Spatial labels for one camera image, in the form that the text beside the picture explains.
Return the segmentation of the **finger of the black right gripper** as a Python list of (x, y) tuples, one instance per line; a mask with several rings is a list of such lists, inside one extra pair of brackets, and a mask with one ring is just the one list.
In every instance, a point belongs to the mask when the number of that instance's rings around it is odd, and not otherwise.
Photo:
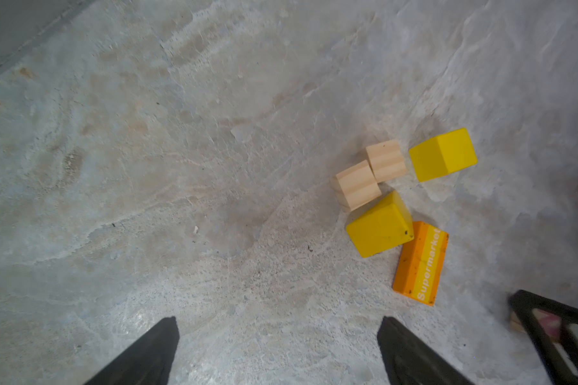
[(554, 384), (578, 384), (578, 308), (526, 290), (515, 292), (508, 304)]

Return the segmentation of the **wood letter N block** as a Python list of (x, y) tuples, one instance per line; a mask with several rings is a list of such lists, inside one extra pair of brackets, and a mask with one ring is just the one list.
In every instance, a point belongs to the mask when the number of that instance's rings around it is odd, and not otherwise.
[[(561, 318), (555, 314), (551, 314), (540, 309), (533, 309), (532, 313), (550, 340), (556, 343), (559, 342)], [(525, 334), (527, 333), (523, 328), (520, 319), (513, 311), (510, 314), (510, 326), (512, 329), (517, 330), (518, 332)]]

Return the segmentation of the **plain wood grooved block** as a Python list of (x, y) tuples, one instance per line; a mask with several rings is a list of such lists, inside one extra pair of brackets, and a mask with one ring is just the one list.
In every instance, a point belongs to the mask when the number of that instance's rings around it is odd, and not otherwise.
[(331, 179), (332, 188), (343, 210), (351, 212), (382, 195), (367, 160), (347, 168)]

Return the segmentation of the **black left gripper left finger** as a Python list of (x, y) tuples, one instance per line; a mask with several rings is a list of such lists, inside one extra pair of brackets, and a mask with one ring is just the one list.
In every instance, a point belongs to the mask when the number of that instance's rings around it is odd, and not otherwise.
[(176, 318), (163, 318), (85, 384), (167, 385), (179, 338)]

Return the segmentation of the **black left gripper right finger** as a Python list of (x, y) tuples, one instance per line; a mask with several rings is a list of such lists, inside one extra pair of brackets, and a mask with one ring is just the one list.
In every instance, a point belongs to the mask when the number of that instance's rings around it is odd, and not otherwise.
[(390, 384), (471, 384), (393, 317), (383, 317), (377, 343)]

